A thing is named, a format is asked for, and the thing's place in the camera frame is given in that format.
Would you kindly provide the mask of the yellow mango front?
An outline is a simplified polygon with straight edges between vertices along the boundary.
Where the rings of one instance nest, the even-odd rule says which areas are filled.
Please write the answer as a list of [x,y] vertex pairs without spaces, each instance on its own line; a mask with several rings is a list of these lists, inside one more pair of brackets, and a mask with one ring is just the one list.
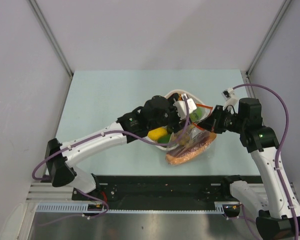
[[164,137],[166,135],[168,135],[167,130],[163,127],[159,127],[159,128],[149,131],[147,134],[147,137],[150,140],[157,142],[161,137]]

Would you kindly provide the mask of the brown longan bunch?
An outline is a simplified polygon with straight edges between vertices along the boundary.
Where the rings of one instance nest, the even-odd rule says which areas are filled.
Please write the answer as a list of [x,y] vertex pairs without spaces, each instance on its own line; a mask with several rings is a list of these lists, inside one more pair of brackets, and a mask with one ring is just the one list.
[[177,133],[174,133],[170,138],[172,142],[180,146],[185,146],[191,139],[191,131],[186,131],[184,134],[182,134],[182,131],[179,131]]

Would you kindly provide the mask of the clear zip bag red zipper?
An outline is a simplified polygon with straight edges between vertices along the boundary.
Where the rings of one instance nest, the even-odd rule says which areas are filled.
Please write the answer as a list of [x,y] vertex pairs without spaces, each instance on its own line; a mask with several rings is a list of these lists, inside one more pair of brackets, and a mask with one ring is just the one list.
[[166,153],[165,159],[170,165],[181,165],[193,160],[205,152],[217,138],[216,133],[209,132],[198,126],[200,120],[205,119],[212,113],[213,107],[200,103],[196,107],[197,109],[189,115],[190,124],[185,134]]

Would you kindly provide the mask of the dark green avocado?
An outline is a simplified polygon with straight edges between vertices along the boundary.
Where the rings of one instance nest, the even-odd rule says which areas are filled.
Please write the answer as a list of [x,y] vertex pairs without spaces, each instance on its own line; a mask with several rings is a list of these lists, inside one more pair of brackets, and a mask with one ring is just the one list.
[[174,130],[171,126],[167,126],[166,130],[167,130],[168,134],[172,134],[174,132]]

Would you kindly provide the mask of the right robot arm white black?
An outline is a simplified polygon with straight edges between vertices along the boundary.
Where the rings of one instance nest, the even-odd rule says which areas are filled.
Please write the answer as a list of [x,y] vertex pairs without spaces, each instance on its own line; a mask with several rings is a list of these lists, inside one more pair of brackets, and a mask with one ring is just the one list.
[[300,204],[295,197],[279,154],[274,130],[263,125],[262,106],[256,98],[242,98],[238,112],[216,105],[198,126],[215,134],[226,131],[239,134],[243,147],[258,168],[267,198],[257,194],[238,175],[226,177],[221,196],[237,199],[254,217],[259,235],[264,240],[300,236]]

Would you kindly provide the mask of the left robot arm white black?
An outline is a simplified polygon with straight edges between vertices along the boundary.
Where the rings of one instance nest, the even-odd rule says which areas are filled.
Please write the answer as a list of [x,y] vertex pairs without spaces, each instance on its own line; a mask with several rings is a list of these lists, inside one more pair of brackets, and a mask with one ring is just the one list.
[[155,141],[146,139],[148,133],[167,126],[178,132],[190,120],[190,106],[186,94],[174,93],[169,98],[156,95],[143,106],[86,137],[63,143],[56,138],[51,139],[47,143],[45,159],[52,186],[71,186],[82,191],[88,199],[97,199],[101,188],[91,173],[78,168],[78,163],[101,151],[135,140],[156,145]]

